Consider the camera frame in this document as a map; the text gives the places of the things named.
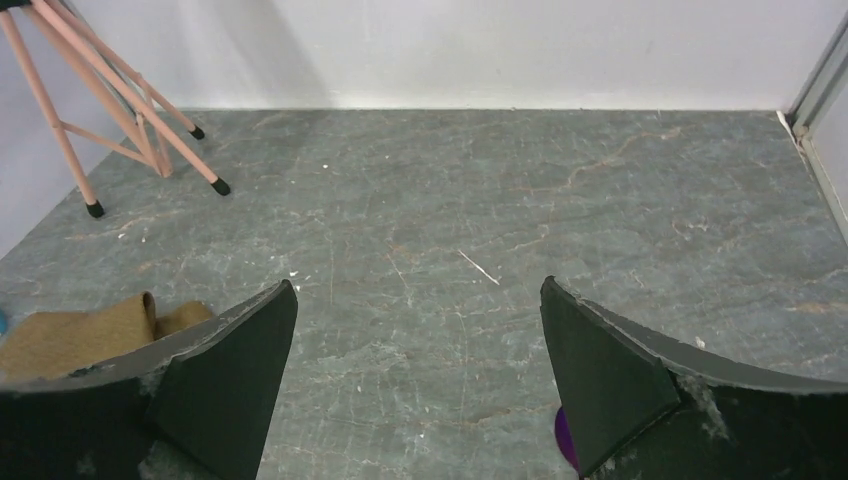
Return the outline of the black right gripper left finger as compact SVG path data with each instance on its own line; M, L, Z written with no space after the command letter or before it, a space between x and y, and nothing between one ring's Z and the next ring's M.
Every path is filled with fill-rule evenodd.
M133 352L3 386L2 477L147 479L163 461L254 478L297 314L282 280Z

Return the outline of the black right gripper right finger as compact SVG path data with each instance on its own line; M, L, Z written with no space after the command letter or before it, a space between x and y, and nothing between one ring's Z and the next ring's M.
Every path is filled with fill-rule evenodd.
M544 338L582 479L843 479L847 386L744 364L544 280Z

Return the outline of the brown cloth napkin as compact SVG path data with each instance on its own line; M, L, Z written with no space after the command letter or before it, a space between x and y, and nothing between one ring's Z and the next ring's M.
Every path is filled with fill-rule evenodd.
M142 292L94 312L36 312L1 345L1 379L53 379L119 357L213 317L202 302L188 301L159 315Z

